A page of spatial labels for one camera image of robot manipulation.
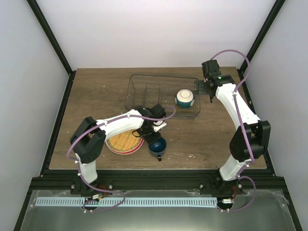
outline wooden tabletop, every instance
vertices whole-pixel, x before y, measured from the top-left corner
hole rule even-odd
[[[239,77],[235,67],[221,67],[222,74]],[[88,116],[105,119],[126,112],[124,108],[129,77],[132,74],[167,74],[203,79],[200,67],[180,68],[100,68],[78,69],[68,99],[50,169],[75,169],[66,158],[69,140],[82,120]],[[149,154],[146,142],[136,152],[119,155],[103,147],[96,160],[97,169],[210,169],[221,167],[230,156],[229,143],[235,128],[222,105],[208,95],[201,95],[201,112],[195,119],[172,118],[161,131],[167,141],[163,160]],[[251,168],[266,168],[260,157]]]

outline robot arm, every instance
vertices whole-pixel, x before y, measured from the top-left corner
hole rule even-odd
[[[81,174],[86,182],[92,183],[97,179],[96,159],[101,154],[104,142],[111,137],[134,129],[148,143],[153,143],[160,138],[158,130],[167,125],[165,122],[154,122],[141,117],[134,117],[136,115],[151,118],[163,118],[166,115],[166,112],[159,104],[151,109],[139,106],[125,114],[109,119],[99,119],[95,121],[92,117],[87,117],[80,124],[70,139],[71,144],[85,131],[104,123],[104,125],[93,131],[92,137],[86,135],[73,148],[76,157],[79,160]]]
[[[236,132],[230,142],[231,155],[227,162],[219,169],[223,181],[235,180],[239,174],[252,162],[247,145],[244,140],[240,121],[236,112],[233,92],[236,87],[230,75],[222,75],[216,60],[210,60],[202,64],[205,77],[205,89],[212,102],[214,96],[219,99],[227,109],[234,123]],[[253,151],[255,159],[263,155],[268,148],[270,136],[270,124],[261,121],[247,106],[238,91],[236,101],[241,118]]]

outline white wall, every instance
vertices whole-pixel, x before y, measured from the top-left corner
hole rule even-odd
[[[248,53],[274,2],[38,0],[73,69],[200,66],[224,49]]]
[[[248,87],[271,123],[270,156],[308,230],[308,1],[286,1],[252,60]]]
[[[0,3],[0,230],[13,230],[39,170],[67,73],[25,0]]]

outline dish rack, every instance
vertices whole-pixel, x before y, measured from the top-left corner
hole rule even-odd
[[[139,105],[151,108],[159,103],[164,108],[174,106],[177,109],[174,117],[195,118],[200,112],[200,96],[196,91],[196,80],[199,79],[180,76],[131,75],[125,108],[131,110]],[[190,108],[180,108],[176,105],[175,96],[181,89],[188,89],[194,93],[195,102]],[[166,109],[167,115],[172,112],[172,108]]]

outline bowl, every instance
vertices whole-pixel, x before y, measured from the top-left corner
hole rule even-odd
[[[175,97],[175,103],[181,108],[190,108],[191,106],[193,106],[194,95],[192,91],[188,89],[180,90]]]

